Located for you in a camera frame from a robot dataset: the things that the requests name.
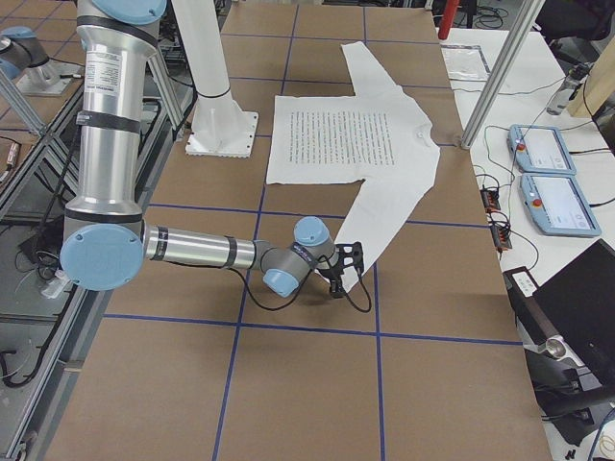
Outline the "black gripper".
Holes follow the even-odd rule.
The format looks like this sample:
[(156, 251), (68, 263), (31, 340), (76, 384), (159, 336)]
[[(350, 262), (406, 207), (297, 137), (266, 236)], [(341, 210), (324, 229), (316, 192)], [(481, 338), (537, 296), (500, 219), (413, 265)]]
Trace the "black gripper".
[(342, 275), (345, 270), (343, 258), (338, 258), (336, 262), (332, 262), (330, 258), (323, 259), (324, 267), (320, 270), (320, 275), (323, 276), (329, 283), (329, 291), (335, 293), (336, 298), (344, 297), (344, 288)]

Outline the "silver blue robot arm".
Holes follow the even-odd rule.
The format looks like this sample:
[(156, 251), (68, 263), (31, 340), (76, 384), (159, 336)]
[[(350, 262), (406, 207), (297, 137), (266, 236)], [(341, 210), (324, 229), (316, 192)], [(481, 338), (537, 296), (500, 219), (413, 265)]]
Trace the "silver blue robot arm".
[(319, 273), (332, 296), (345, 290), (347, 253), (316, 217), (300, 220), (293, 243), (278, 248), (149, 225), (135, 200), (136, 160), (145, 70), (158, 52), (163, 1), (82, 1), (77, 31), (86, 49), (79, 185), (64, 214), (61, 267), (75, 284), (112, 290), (131, 281), (145, 260), (186, 267), (259, 270), (287, 297)]

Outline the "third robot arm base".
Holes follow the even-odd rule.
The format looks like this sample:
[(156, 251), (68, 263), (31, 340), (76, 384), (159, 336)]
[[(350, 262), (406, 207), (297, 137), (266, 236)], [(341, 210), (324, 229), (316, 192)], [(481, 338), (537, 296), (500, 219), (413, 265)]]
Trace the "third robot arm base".
[(11, 81), (17, 79), (19, 91), (30, 96), (59, 96), (82, 78), (79, 64), (53, 62), (37, 35), (25, 26), (1, 31), (1, 70)]

